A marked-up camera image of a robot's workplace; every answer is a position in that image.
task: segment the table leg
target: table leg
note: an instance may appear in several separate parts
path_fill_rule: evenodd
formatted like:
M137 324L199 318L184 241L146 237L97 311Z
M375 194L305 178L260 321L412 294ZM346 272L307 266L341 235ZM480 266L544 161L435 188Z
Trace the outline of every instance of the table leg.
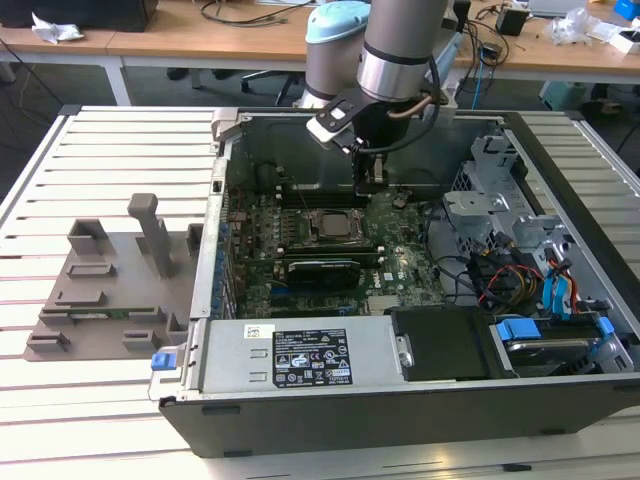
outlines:
M200 87L202 87L202 83L200 83L199 68L190 68L189 76L191 77L191 88L198 90Z
M13 83L16 81L16 76L11 70L11 65L8 62L0 63L0 80L5 83Z
M127 72L120 57L108 57L102 66L107 72L116 104L120 107L130 107L132 102L127 90Z

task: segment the blue latch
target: blue latch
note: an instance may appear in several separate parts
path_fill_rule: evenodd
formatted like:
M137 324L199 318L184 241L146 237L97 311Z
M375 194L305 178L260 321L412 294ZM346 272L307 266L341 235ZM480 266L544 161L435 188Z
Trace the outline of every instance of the blue latch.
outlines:
M598 319L598 328L602 332L602 336L606 337L614 332L613 325L607 317L600 317Z
M507 318L496 327L503 342L542 336L533 318Z
M163 370L175 370L178 355L175 353L154 353L151 357L151 370L160 372Z

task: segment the electronic device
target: electronic device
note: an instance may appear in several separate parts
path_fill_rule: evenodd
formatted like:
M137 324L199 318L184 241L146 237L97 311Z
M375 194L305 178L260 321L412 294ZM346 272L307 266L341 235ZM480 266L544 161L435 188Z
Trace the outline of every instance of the electronic device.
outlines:
M458 111L362 197L313 115L214 116L188 339L149 390L194 453L570 433L640 404L640 282L523 117Z
M530 10L521 8L503 8L498 13L496 20L496 30L502 35L510 35L517 37L522 32L524 23L531 14Z

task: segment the power supply label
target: power supply label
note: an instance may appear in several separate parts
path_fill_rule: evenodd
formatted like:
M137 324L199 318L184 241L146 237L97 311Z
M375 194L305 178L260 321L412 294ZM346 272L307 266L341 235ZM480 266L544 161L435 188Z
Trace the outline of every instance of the power supply label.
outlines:
M353 384L346 331L273 332L273 384L278 388Z

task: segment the blue box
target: blue box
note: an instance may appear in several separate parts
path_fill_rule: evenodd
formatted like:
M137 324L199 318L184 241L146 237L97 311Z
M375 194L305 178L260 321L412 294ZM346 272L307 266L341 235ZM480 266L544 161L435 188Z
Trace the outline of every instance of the blue box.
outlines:
M618 0L613 11L624 17L626 20L633 20L640 15L640 1L638 0Z

